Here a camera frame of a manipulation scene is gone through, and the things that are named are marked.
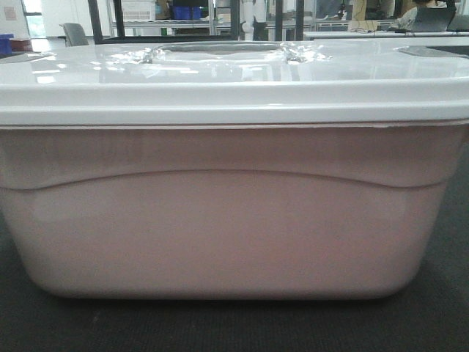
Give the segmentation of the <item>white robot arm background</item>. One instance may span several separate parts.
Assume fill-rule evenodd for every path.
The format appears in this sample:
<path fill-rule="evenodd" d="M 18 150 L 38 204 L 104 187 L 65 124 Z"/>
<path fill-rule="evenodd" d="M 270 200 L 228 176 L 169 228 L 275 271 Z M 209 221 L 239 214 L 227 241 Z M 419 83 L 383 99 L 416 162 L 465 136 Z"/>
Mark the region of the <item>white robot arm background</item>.
<path fill-rule="evenodd" d="M 267 25 L 266 1 L 240 1 L 240 24 L 245 40 L 259 39 L 260 32 Z"/>

